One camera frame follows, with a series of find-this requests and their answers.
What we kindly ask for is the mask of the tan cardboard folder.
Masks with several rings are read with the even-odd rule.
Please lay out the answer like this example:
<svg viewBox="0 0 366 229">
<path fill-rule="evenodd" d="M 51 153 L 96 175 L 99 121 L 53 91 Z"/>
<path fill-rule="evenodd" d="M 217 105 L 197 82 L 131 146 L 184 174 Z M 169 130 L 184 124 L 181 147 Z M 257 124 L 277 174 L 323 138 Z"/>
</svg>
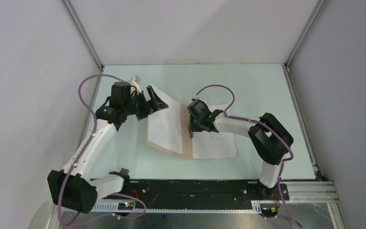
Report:
<svg viewBox="0 0 366 229">
<path fill-rule="evenodd" d="M 180 104 L 180 113 L 181 113 L 181 126 L 182 126 L 182 137 L 183 137 L 183 154 L 175 155 L 185 159 L 194 159 L 192 157 L 192 141 L 189 137 L 189 111 L 187 106 L 184 104 Z"/>
</svg>

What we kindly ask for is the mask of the white paper sheet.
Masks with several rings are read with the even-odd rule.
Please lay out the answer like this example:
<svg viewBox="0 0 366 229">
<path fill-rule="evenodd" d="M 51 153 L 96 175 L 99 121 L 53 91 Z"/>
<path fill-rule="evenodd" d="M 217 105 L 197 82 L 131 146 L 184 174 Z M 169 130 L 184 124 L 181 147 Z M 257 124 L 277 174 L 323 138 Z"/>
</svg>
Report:
<svg viewBox="0 0 366 229">
<path fill-rule="evenodd" d="M 209 109 L 221 110 L 225 104 L 208 106 Z M 235 137 L 232 133 L 197 132 L 192 141 L 192 157 L 194 159 L 222 159 L 237 157 Z"/>
<path fill-rule="evenodd" d="M 151 85 L 156 95 L 169 107 L 148 117 L 147 143 L 164 152 L 183 154 L 180 103 Z"/>
</svg>

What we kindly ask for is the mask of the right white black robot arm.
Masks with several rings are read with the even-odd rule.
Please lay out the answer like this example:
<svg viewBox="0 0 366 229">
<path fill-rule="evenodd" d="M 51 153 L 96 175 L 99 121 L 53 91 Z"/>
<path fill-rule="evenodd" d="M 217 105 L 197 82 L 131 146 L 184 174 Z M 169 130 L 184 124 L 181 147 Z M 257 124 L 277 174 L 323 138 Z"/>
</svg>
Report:
<svg viewBox="0 0 366 229">
<path fill-rule="evenodd" d="M 258 119 L 228 115 L 219 109 L 211 111 L 200 99 L 194 99 L 187 109 L 190 132 L 232 133 L 250 138 L 263 161 L 258 193 L 263 199 L 277 194 L 284 162 L 294 158 L 294 139 L 273 114 L 264 113 Z"/>
</svg>

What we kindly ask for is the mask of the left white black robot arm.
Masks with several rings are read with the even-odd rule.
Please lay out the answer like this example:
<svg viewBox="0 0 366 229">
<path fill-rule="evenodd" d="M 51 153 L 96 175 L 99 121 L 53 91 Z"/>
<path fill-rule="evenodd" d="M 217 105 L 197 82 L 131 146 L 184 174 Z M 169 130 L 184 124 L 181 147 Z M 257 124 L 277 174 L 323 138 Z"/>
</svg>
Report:
<svg viewBox="0 0 366 229">
<path fill-rule="evenodd" d="M 92 178 L 92 171 L 101 153 L 128 116 L 134 115 L 142 120 L 169 107 L 152 86 L 148 85 L 146 89 L 149 100 L 136 83 L 115 82 L 112 85 L 111 95 L 95 112 L 89 135 L 61 170 L 52 170 L 48 175 L 55 205 L 86 214 L 98 200 L 113 193 L 122 199 L 130 196 L 132 186 L 127 170 L 112 171 L 101 178 Z"/>
</svg>

